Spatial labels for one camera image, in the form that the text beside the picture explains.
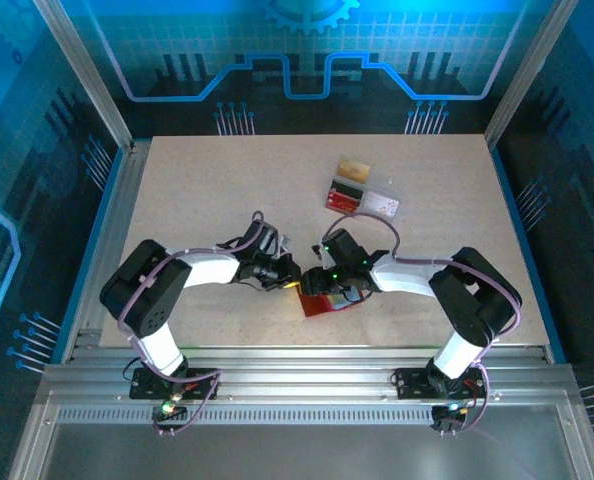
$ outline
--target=purple cable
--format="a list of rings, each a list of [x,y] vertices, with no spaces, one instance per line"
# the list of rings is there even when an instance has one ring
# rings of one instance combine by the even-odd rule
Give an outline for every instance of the purple cable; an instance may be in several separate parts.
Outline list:
[[[183,257],[183,256],[186,256],[190,253],[215,253],[215,252],[235,253],[235,252],[239,252],[245,248],[248,248],[250,245],[252,245],[252,243],[255,240],[257,240],[257,237],[259,237],[262,229],[264,228],[264,214],[262,212],[260,212],[259,210],[257,210],[255,213],[253,213],[253,217],[252,217],[253,221],[256,220],[255,217],[257,217],[257,216],[259,217],[258,218],[259,219],[259,228],[255,232],[255,235],[253,235],[247,242],[243,243],[242,245],[239,245],[238,247],[225,248],[225,249],[221,249],[221,250],[216,250],[214,248],[189,248],[186,250],[180,250],[178,252],[172,253],[172,254],[168,255],[166,258],[164,258],[161,262],[159,262],[155,266],[155,268],[152,269],[152,271],[146,276],[144,281],[141,282],[141,285],[139,285],[139,287],[137,287],[137,290],[135,290],[135,293],[133,293],[133,296],[130,297],[128,302],[126,302],[126,306],[121,311],[121,313],[119,314],[119,318],[117,319],[117,328],[119,328],[119,330],[121,330],[123,333],[126,333],[128,335],[132,334],[132,331],[129,328],[127,328],[126,324],[125,324],[125,320],[126,320],[126,317],[128,316],[128,312],[130,311],[131,308],[133,308],[135,306],[137,299],[144,293],[146,288],[148,288],[148,285],[151,284],[151,282],[155,279],[157,274],[173,260]]]
[[[458,269],[460,269],[466,273],[469,273],[472,276],[486,282],[488,285],[490,285],[495,290],[497,290],[499,293],[501,293],[504,296],[504,298],[506,300],[508,300],[508,303],[510,303],[510,305],[513,307],[513,310],[515,311],[515,318],[513,319],[513,323],[508,328],[499,332],[498,337],[512,332],[519,326],[519,323],[521,322],[521,307],[519,305],[519,302],[506,288],[504,288],[500,283],[498,283],[495,280],[493,280],[492,278],[490,278],[488,275],[486,275],[472,267],[469,267],[468,265],[464,265],[462,263],[455,262],[453,260],[398,258],[396,255],[397,255],[397,250],[399,249],[399,244],[401,243],[401,238],[399,236],[399,232],[397,232],[395,227],[393,227],[392,223],[390,223],[388,220],[380,217],[379,215],[375,215],[373,213],[364,213],[364,212],[347,213],[346,215],[343,215],[340,218],[338,218],[337,220],[335,220],[333,222],[333,224],[330,227],[328,227],[328,230],[326,230],[326,233],[324,233],[324,237],[327,236],[328,234],[330,234],[330,232],[333,230],[333,228],[335,228],[337,225],[339,225],[339,223],[341,223],[345,219],[351,218],[351,217],[369,217],[369,218],[378,220],[381,223],[383,223],[384,225],[386,225],[393,232],[393,235],[395,235],[395,245],[393,246],[392,255],[393,255],[393,258],[395,258],[395,260],[397,262],[409,264],[409,265],[447,265],[447,266],[455,267],[455,268],[458,268]],[[481,353],[478,355],[475,362],[478,362],[486,354],[486,352],[488,352],[488,350],[490,349],[490,347],[492,345],[493,345],[493,342],[490,342],[490,344],[488,346],[486,346],[481,351]]]
[[[463,272],[471,274],[473,277],[476,277],[479,280],[486,282],[488,285],[490,285],[495,290],[497,290],[499,293],[501,293],[504,296],[504,298],[508,301],[508,303],[510,303],[511,307],[513,307],[513,310],[515,311],[515,318],[513,320],[513,323],[508,328],[499,332],[499,335],[497,335],[497,336],[500,337],[502,335],[506,335],[507,333],[512,332],[519,326],[519,323],[521,322],[521,307],[519,306],[519,302],[517,301],[517,299],[513,296],[512,293],[510,293],[500,283],[496,282],[495,280],[490,278],[488,275],[480,272],[479,270],[469,267],[468,265],[464,265],[463,263],[455,262],[453,260],[416,259],[416,258],[401,258],[401,257],[397,257],[397,258],[395,258],[395,260],[398,263],[404,263],[407,265],[446,265],[446,266],[458,268],[458,269],[462,270]],[[481,351],[481,353],[475,360],[476,362],[479,361],[479,359],[481,359],[486,354],[486,352],[490,349],[492,344],[493,344],[493,342],[490,342],[490,344],[488,344],[488,346],[485,347]]]
[[[463,423],[461,423],[458,420],[451,420],[451,419],[446,419],[443,420],[446,423],[452,423],[453,425],[457,425],[457,426],[463,426]],[[510,454],[511,457],[513,457],[513,459],[515,460],[515,462],[517,462],[517,464],[524,470],[524,472],[529,476],[529,478],[531,478],[532,480],[537,480],[537,475],[535,475],[535,472],[533,472],[533,470],[526,464],[526,462],[524,462],[521,457],[519,455],[517,455],[512,448],[510,448],[508,445],[506,445],[503,441],[501,441],[499,438],[497,438],[496,436],[481,430],[479,428],[473,428],[472,429],[473,432],[477,433],[478,435],[481,435],[482,437],[484,437],[487,440],[490,440],[491,442],[496,443],[497,445],[499,445],[500,447],[502,447],[504,449],[504,451],[506,451],[507,453]]]
[[[248,248],[250,245],[252,245],[252,243],[255,240],[257,240],[257,237],[259,237],[262,229],[264,228],[264,214],[261,211],[257,210],[253,213],[252,220],[253,221],[259,220],[259,227],[257,228],[257,231],[248,241],[244,242],[243,244],[239,245],[238,247],[226,248],[226,249],[221,249],[221,250],[216,250],[214,248],[191,248],[191,249],[186,249],[186,250],[180,250],[179,252],[175,252],[171,255],[168,255],[161,262],[159,262],[155,266],[155,268],[152,269],[152,271],[146,276],[146,278],[141,283],[141,285],[139,285],[139,287],[137,287],[137,290],[135,290],[135,293],[133,293],[132,297],[130,297],[128,302],[126,302],[124,309],[121,311],[121,313],[119,314],[119,318],[117,319],[117,328],[119,328],[119,330],[121,332],[123,332],[127,335],[130,335],[130,337],[129,337],[130,345],[133,347],[133,349],[137,352],[139,357],[142,359],[144,365],[146,365],[155,375],[163,378],[164,380],[168,380],[169,382],[173,382],[173,383],[193,383],[193,382],[200,382],[202,380],[206,380],[208,378],[215,377],[215,381],[213,382],[213,384],[208,392],[208,395],[206,395],[206,397],[202,401],[199,408],[195,411],[195,413],[190,418],[190,420],[187,423],[185,423],[181,428],[178,428],[176,430],[176,432],[181,432],[181,431],[185,430],[194,422],[194,420],[197,418],[199,413],[203,410],[203,408],[206,405],[206,402],[208,401],[210,396],[213,394],[213,392],[217,388],[217,384],[219,383],[219,379],[221,378],[222,371],[217,369],[217,370],[213,370],[212,372],[208,372],[204,375],[197,375],[196,377],[178,378],[178,377],[171,377],[170,375],[165,375],[163,372],[161,372],[159,369],[157,369],[154,365],[152,365],[148,361],[148,359],[146,357],[146,353],[141,348],[141,345],[139,345],[139,342],[137,341],[137,339],[134,336],[132,336],[132,333],[133,333],[132,330],[130,328],[126,327],[126,324],[125,324],[126,317],[128,316],[128,312],[130,312],[131,308],[133,308],[135,306],[137,299],[144,293],[144,291],[146,290],[148,285],[151,284],[151,282],[155,279],[157,274],[173,260],[183,257],[185,255],[188,255],[190,253],[215,253],[215,252],[235,253],[235,252],[239,252],[245,248]],[[159,430],[160,434],[163,434],[163,430],[161,430],[161,429],[158,429],[158,430]],[[174,434],[175,434],[175,430],[171,430],[170,435],[174,435]]]
[[[170,430],[163,430],[163,429],[159,428],[159,426],[157,425],[157,423],[153,422],[153,428],[155,430],[157,430],[157,432],[159,432],[159,435],[170,435],[171,437],[174,437],[176,434],[181,433],[184,430],[186,430],[193,423],[195,423],[195,420],[199,417],[199,414],[202,412],[202,410],[206,406],[206,403],[208,403],[208,399],[212,396],[212,394],[214,393],[215,389],[217,388],[217,385],[219,384],[219,379],[220,378],[221,378],[221,372],[218,373],[215,376],[215,381],[210,386],[210,390],[208,390],[208,394],[201,401],[201,404],[199,405],[199,407],[197,408],[197,410],[195,410],[195,413],[193,413],[193,415],[190,417],[190,419],[186,423],[184,423],[181,427],[179,427],[177,429],[171,428]]]
[[[470,422],[468,425],[464,426],[464,424],[461,425],[461,431],[466,431],[468,429],[473,428],[475,425],[477,425],[479,423],[479,420],[481,420],[481,417],[484,416],[484,412],[486,411],[486,407],[488,407],[488,395],[490,394],[490,378],[488,377],[488,372],[486,371],[486,367],[484,367],[481,363],[476,362],[473,364],[475,367],[477,367],[480,371],[481,371],[481,375],[482,377],[484,377],[484,389],[486,390],[486,394],[484,396],[484,404],[481,406],[481,409],[479,410],[479,413],[477,414],[477,416],[475,417],[475,419]]]

